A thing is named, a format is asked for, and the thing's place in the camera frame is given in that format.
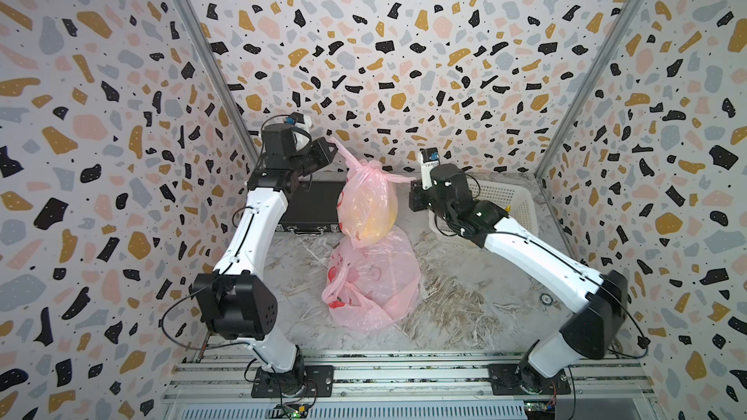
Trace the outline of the pink plastic bag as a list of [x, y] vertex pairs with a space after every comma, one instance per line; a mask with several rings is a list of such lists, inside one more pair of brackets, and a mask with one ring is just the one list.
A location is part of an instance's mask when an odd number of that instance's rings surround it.
[[321, 299], [337, 325], [360, 333], [378, 331], [416, 308], [421, 278], [414, 249], [399, 227], [363, 248], [346, 236], [330, 256]]
[[379, 161], [356, 159], [337, 138], [327, 140], [337, 147], [348, 167], [337, 204], [340, 230], [354, 248], [372, 246], [390, 233], [397, 220], [395, 186], [410, 184], [412, 178], [385, 171]]

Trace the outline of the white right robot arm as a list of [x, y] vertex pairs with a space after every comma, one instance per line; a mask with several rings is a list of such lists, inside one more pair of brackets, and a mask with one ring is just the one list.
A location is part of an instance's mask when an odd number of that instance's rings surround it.
[[428, 210], [451, 235], [508, 260], [535, 278], [571, 310], [571, 317], [553, 334], [535, 341], [513, 369], [498, 367], [493, 384], [540, 395], [560, 373], [569, 373], [581, 359], [601, 360], [611, 353], [628, 311], [628, 280], [615, 270], [602, 273], [548, 245], [525, 229], [510, 213], [488, 200], [477, 200], [469, 175], [441, 163], [427, 150], [421, 178], [410, 184], [410, 210]]

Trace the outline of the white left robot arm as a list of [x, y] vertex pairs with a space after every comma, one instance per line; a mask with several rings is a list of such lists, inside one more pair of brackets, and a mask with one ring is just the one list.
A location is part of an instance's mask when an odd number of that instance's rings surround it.
[[271, 117], [261, 138], [235, 235], [214, 270], [196, 276], [190, 296], [208, 332], [253, 352], [258, 379], [284, 398], [305, 392], [307, 377], [301, 349], [276, 326], [278, 302], [263, 281], [266, 259], [301, 178], [328, 166], [338, 149], [313, 138], [300, 113]]

